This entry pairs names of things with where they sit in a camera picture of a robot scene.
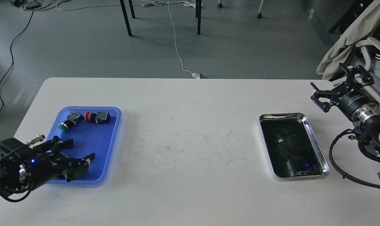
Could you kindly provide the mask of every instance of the power adapter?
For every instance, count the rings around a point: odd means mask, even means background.
[[[24,8],[26,10],[32,10],[32,9],[36,9],[36,8],[39,8],[39,7],[40,7],[40,3],[39,2],[25,3],[24,4]]]

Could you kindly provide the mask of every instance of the black cable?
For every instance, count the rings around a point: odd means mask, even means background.
[[[332,156],[332,149],[334,148],[336,142],[344,135],[346,134],[354,134],[354,135],[357,135],[355,132],[353,132],[353,130],[351,129],[347,129],[345,131],[343,131],[342,133],[340,133],[339,135],[336,136],[336,138],[332,141],[331,143],[331,146],[329,147],[329,161],[331,162],[332,166],[335,168],[335,170],[340,173],[342,175],[342,178],[343,179],[349,179],[355,183],[358,183],[358,184],[361,184],[361,185],[364,185],[364,186],[370,186],[370,187],[375,187],[375,188],[378,188],[380,189],[380,185],[377,185],[377,184],[373,184],[373,183],[370,183],[370,182],[366,182],[364,180],[361,180],[361,179],[358,179],[354,176],[351,176],[350,174],[346,173],[344,170],[342,170],[336,163],[335,163],[335,160]]]
[[[22,200],[24,200],[26,197],[29,196],[29,194],[31,194],[31,190],[28,190],[28,192],[20,199],[10,199],[9,197],[5,196],[1,191],[0,191],[0,196],[2,198],[4,198],[5,200],[9,201],[9,202],[21,202]]]
[[[28,147],[28,144],[23,144],[23,145],[21,145],[20,147],[18,147],[18,148],[16,148],[16,149],[12,150],[12,151],[11,151],[10,153],[8,153],[6,156],[2,157],[2,159],[7,158],[8,156],[10,156],[10,155],[12,155],[12,154],[18,152],[19,150],[23,149],[24,147]]]
[[[17,36],[15,36],[15,38],[13,39],[13,41],[12,41],[12,43],[10,44],[10,53],[11,53],[11,55],[12,55],[12,64],[11,64],[11,66],[10,66],[10,68],[9,68],[9,70],[7,70],[7,72],[4,74],[4,76],[2,77],[2,79],[0,80],[0,85],[1,85],[1,83],[2,83],[2,81],[3,81],[3,79],[5,78],[5,76],[9,73],[9,71],[11,70],[11,68],[14,66],[14,56],[13,56],[13,52],[12,52],[12,46],[13,46],[13,43],[14,43],[14,41],[27,29],[27,27],[28,27],[28,25],[29,25],[29,23],[31,22],[31,19],[32,19],[32,15],[34,14],[34,11],[32,11],[32,13],[31,13],[31,17],[29,18],[29,21],[28,21],[28,24],[27,24],[27,26],[25,26],[25,28],[17,35]],[[2,107],[0,108],[0,112],[2,111],[2,109],[3,109],[3,107],[4,107],[4,101],[3,101],[3,99],[2,99],[2,96],[0,95],[0,101],[2,102]]]

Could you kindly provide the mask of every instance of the beige jacket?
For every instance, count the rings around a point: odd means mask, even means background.
[[[354,43],[372,36],[379,24],[380,0],[374,0],[326,53],[317,68],[317,74],[322,75],[324,80],[334,76],[339,70],[339,63],[344,63],[349,57]]]

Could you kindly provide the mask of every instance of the metal tray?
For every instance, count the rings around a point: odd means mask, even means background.
[[[270,164],[277,177],[301,179],[329,173],[329,166],[304,114],[264,114],[259,121]]]

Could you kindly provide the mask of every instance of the chair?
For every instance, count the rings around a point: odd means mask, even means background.
[[[261,0],[260,8],[258,9],[257,17],[258,19],[261,19],[263,15],[261,14],[261,8],[263,7],[264,0]],[[217,7],[222,8],[222,4],[220,3],[220,0],[217,2]]]

